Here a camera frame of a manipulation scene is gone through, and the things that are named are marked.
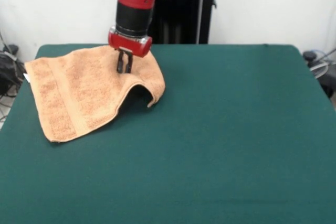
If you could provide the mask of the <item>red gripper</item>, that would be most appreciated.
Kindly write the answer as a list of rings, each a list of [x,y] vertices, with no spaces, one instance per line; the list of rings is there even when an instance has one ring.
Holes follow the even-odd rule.
[[[108,43],[111,47],[119,50],[117,72],[123,71],[123,55],[126,51],[128,56],[128,63],[125,68],[126,73],[130,73],[133,64],[133,55],[143,58],[146,56],[152,46],[152,38],[149,36],[144,37],[127,37],[126,35],[118,32],[116,26],[112,26],[108,34]]]

